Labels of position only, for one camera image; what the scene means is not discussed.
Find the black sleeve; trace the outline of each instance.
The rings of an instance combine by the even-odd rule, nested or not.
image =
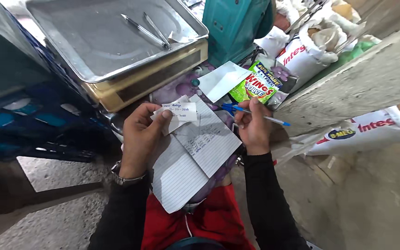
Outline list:
[[[112,184],[109,202],[90,237],[88,250],[141,248],[149,195],[148,178],[146,175],[140,182],[128,187]]]
[[[296,228],[272,165],[271,153],[246,156],[246,201],[261,250],[309,250]]]

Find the torn paper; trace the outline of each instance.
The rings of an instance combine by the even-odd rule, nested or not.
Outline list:
[[[190,102],[190,100],[186,95],[184,95],[171,103],[182,103],[182,102]],[[157,117],[158,113],[161,111],[163,111],[162,108],[158,109],[157,111],[154,111],[154,115],[151,116],[151,119],[154,120],[155,117]],[[166,135],[172,133],[172,131],[176,130],[178,127],[180,127],[181,125],[183,125],[185,123],[186,122],[184,122],[184,121],[175,121],[175,120],[171,121],[169,123],[169,126],[164,127],[161,132],[163,133],[164,136],[166,136]]]
[[[212,102],[216,102],[250,74],[251,71],[228,61],[200,77],[199,88]]]
[[[193,38],[193,37],[184,37],[183,35],[176,33],[174,31],[171,31],[168,38],[172,39],[176,42],[182,43],[182,44],[187,44],[187,43],[190,43],[190,42],[193,42],[193,41],[199,39],[199,38]]]
[[[167,109],[172,112],[173,117],[171,121],[197,121],[196,104],[193,102],[162,104],[161,109],[158,109],[157,114]]]

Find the handwritten notes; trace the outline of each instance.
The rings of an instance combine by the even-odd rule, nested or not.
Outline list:
[[[192,102],[162,104],[163,110],[169,109],[173,120],[192,122],[197,121],[197,106]]]
[[[168,138],[169,146],[153,165],[152,187],[164,210],[173,213],[182,208],[209,178],[172,134],[164,139]]]
[[[242,142],[198,95],[190,100],[197,104],[198,119],[177,128],[175,138],[210,178]]]
[[[196,105],[197,120],[174,123],[179,128],[160,140],[151,156],[156,160],[149,160],[153,193],[168,213],[182,208],[242,143],[198,95],[189,100]]]

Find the left hand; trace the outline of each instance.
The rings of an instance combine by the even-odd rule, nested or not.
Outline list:
[[[152,121],[150,116],[161,106],[153,103],[141,104],[126,118],[123,125],[123,158],[119,176],[137,178],[146,171],[146,162],[158,144],[161,129],[172,119],[172,112],[165,110]]]

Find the lined notepaper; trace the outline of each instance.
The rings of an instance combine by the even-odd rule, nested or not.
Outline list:
[[[180,142],[169,135],[169,147],[155,162],[153,193],[164,210],[181,209],[209,180]]]
[[[174,131],[175,137],[210,178],[242,143],[216,114],[194,95],[197,121]]]

